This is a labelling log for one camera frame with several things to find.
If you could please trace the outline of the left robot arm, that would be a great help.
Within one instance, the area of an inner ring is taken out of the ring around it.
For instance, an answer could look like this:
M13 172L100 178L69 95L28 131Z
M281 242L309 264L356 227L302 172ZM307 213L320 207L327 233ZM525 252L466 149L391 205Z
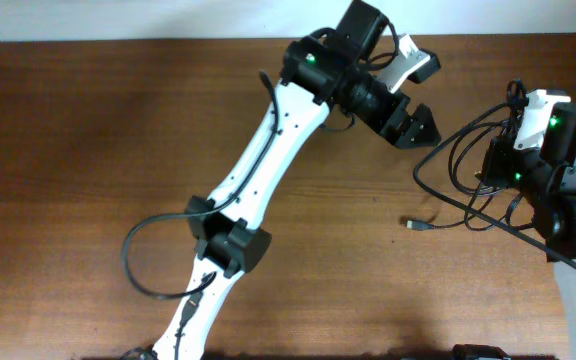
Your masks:
M261 223L286 170L334 107L361 120L399 149L435 146L440 135L430 109L413 114L405 81L421 83L436 73L438 56L407 34L380 63L373 51L392 24L363 1L351 3L334 28L292 42L283 58L271 104L228 176L208 197L194 196L185 210L197 241L187 289L148 359L199 359L228 293L265 255L270 234Z

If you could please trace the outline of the black usb cable thin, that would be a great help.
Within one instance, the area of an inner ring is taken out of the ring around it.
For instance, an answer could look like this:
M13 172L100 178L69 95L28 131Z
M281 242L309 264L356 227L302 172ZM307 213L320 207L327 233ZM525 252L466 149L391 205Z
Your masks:
M483 216L486 215L485 210L495 197L503 193L505 189L484 185L480 180L480 173L475 174L476 183L473 185L466 185L462 182L459 175L460 167L465 157L488 134L499 129L500 135L508 135L516 127L518 121L512 115L502 120L488 121L491 115L505 108L510 108L510 105L508 103L495 105L483 114L477 116L447 140L437 145L413 168L412 177L414 182L432 197L461 210L462 218L448 224L433 224L430 220L423 221L410 218L406 220L405 224L408 229L414 231L431 231L465 227L469 231L484 232L492 228L498 228L500 224L512 228L514 231L524 231L534 227L532 221L520 225L513 225L511 222L515 210L523 200L522 195L516 195L510 201L505 212L499 219L495 219L493 222L484 219ZM449 148L446 161L448 179L458 193L468 198L467 203L432 188L421 178L422 168L437 157L445 148Z

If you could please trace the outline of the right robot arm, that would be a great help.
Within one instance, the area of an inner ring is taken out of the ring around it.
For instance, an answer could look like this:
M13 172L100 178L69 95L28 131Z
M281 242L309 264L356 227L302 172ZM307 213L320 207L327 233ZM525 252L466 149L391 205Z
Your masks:
M479 177L488 186L518 190L532 207L576 359L576 104L541 110L536 120L523 120L516 135L494 138Z

